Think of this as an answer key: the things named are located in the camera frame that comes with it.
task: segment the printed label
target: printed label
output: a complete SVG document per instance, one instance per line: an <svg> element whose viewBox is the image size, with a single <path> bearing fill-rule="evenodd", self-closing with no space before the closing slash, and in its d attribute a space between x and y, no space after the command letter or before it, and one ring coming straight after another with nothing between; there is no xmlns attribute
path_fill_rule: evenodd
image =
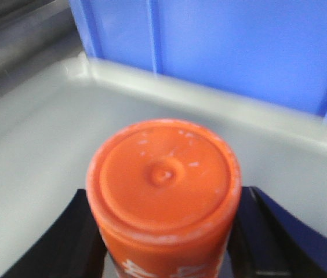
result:
<svg viewBox="0 0 327 278"><path fill-rule="evenodd" d="M126 262L123 262L122 265L125 268L124 269L125 273L127 273L128 275L131 275L135 278L156 278L156 277L158 277L155 274L148 273L143 268L134 264L133 261L131 261L129 259L127 259Z"/></svg>

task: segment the orange cap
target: orange cap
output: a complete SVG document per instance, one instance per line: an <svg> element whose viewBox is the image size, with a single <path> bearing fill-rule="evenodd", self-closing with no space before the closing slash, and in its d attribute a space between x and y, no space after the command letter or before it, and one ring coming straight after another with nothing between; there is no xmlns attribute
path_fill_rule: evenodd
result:
<svg viewBox="0 0 327 278"><path fill-rule="evenodd" d="M99 148L87 194L109 249L107 237L132 248L167 250L229 230L241 178L235 155L216 134L183 120L157 119L131 125Z"/></svg>

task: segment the white residue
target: white residue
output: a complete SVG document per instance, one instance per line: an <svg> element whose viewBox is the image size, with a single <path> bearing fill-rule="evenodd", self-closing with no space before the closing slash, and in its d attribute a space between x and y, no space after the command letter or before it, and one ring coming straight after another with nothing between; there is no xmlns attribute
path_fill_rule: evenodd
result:
<svg viewBox="0 0 327 278"><path fill-rule="evenodd" d="M199 166L199 162L196 161L196 162L191 162L188 164L189 167L198 167Z"/></svg>
<svg viewBox="0 0 327 278"><path fill-rule="evenodd" d="M143 140L140 140L138 142L138 145L143 145L143 144L146 144L146 143L148 143L148 140L147 139L143 139Z"/></svg>

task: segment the white plastic tray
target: white plastic tray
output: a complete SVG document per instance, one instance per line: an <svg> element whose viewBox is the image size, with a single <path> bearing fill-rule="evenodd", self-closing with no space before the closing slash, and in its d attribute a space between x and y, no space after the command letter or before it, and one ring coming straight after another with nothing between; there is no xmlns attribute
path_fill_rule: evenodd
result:
<svg viewBox="0 0 327 278"><path fill-rule="evenodd" d="M327 125L228 93L83 57L0 98L0 275L84 187L103 141L144 119L198 122L230 143L258 186L327 236Z"/></svg>

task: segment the blue plastic crate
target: blue plastic crate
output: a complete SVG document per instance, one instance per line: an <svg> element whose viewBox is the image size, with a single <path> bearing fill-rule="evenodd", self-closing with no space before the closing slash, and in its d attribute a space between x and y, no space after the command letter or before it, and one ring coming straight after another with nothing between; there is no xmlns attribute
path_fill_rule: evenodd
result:
<svg viewBox="0 0 327 278"><path fill-rule="evenodd" d="M70 0L91 57L327 119L327 0Z"/></svg>

